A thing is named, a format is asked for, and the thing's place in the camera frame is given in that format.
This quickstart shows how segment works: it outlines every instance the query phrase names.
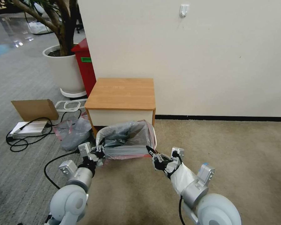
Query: white tape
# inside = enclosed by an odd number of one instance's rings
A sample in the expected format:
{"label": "white tape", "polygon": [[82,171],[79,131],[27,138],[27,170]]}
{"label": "white tape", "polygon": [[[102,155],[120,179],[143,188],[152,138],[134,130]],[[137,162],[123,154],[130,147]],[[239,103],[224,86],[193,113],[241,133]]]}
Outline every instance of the white tape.
{"label": "white tape", "polygon": [[171,182],[178,195],[192,182],[198,180],[198,177],[183,163],[171,175]]}

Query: cardboard box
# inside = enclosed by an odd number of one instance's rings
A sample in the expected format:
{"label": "cardboard box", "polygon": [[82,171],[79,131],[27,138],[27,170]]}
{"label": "cardboard box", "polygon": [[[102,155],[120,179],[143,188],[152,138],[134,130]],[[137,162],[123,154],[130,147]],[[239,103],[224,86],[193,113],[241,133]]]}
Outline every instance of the cardboard box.
{"label": "cardboard box", "polygon": [[32,121],[39,117],[57,120],[59,117],[53,102],[49,99],[12,101],[12,104],[24,121]]}

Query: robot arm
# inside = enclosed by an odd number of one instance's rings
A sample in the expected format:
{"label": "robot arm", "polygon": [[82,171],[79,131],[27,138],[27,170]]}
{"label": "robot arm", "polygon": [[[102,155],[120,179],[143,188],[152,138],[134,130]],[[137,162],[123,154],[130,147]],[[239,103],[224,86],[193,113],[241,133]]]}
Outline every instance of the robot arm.
{"label": "robot arm", "polygon": [[102,149],[91,148],[90,143],[78,146],[83,163],[78,167],[72,160],[64,161],[59,169],[68,178],[50,203],[50,214],[45,225],[75,225],[86,211],[88,189],[95,175],[95,168],[102,164]]}
{"label": "robot arm", "polygon": [[[154,168],[162,170],[171,180],[181,196],[179,207],[183,200],[184,211],[195,225],[241,225],[240,215],[230,200],[219,194],[207,194],[208,184],[215,173],[213,167],[203,164],[195,175],[182,162],[184,149],[173,147],[171,157],[149,146],[147,150],[152,156]],[[179,216],[184,224],[180,208]]]}

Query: gray plastic bag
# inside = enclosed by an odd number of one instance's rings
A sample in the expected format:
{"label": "gray plastic bag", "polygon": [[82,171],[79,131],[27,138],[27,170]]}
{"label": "gray plastic bag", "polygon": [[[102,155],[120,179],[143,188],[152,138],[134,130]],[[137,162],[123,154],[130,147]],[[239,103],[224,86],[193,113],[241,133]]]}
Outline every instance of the gray plastic bag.
{"label": "gray plastic bag", "polygon": [[102,128],[96,136],[96,147],[100,145],[106,158],[128,159],[147,156],[146,145],[155,149],[157,141],[153,126],[142,120]]}
{"label": "gray plastic bag", "polygon": [[91,123],[87,116],[81,116],[78,120],[71,118],[53,127],[56,136],[61,140],[61,147],[66,151],[73,150],[85,142],[91,135]]}

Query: beige carpet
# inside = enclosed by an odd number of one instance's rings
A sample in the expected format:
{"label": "beige carpet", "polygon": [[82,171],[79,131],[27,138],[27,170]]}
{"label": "beige carpet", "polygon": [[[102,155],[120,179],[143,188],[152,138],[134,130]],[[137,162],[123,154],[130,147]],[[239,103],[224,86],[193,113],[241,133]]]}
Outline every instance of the beige carpet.
{"label": "beige carpet", "polygon": [[[229,198],[247,224],[281,225],[281,122],[156,120],[159,152],[185,149],[194,172],[216,168],[209,193]],[[96,170],[82,224],[180,224],[179,196],[150,158]],[[186,225],[192,224],[183,214]]]}

